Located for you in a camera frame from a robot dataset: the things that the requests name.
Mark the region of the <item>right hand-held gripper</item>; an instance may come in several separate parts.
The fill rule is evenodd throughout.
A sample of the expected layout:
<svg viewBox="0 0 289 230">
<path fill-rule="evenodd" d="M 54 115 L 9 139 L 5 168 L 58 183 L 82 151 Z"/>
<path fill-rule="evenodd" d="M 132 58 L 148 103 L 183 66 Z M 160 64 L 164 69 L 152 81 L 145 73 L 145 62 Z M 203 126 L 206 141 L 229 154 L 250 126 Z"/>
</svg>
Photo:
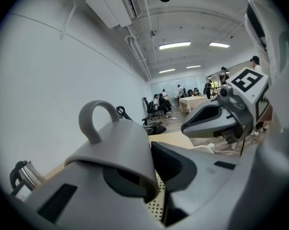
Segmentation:
<svg viewBox="0 0 289 230">
<path fill-rule="evenodd" d="M 221 86 L 216 99 L 200 103 L 186 118 L 181 132 L 188 138 L 216 138 L 228 144 L 249 136 L 270 106 L 269 76 L 244 68 Z"/>
</svg>

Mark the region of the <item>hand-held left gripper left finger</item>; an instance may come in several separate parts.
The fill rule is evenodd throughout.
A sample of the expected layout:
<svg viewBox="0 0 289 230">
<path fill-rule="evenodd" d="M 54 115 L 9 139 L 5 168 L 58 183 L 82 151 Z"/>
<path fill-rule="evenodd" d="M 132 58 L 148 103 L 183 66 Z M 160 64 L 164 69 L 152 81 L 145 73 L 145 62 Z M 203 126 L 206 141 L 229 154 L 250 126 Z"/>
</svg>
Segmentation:
<svg viewBox="0 0 289 230">
<path fill-rule="evenodd" d="M 34 189 L 25 203 L 65 230 L 162 230 L 147 197 L 136 175 L 74 162 Z"/>
</svg>

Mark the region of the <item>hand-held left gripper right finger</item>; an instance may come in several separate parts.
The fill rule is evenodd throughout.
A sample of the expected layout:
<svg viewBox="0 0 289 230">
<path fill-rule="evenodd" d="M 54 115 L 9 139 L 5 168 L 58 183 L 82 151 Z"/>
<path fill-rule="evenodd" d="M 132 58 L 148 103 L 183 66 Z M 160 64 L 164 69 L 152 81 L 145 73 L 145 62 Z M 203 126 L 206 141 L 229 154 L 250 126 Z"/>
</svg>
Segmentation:
<svg viewBox="0 0 289 230">
<path fill-rule="evenodd" d="M 223 187 L 239 162 L 206 146 L 186 149 L 152 142 L 154 167 L 164 184 L 162 223 L 169 227 L 208 203 Z"/>
</svg>

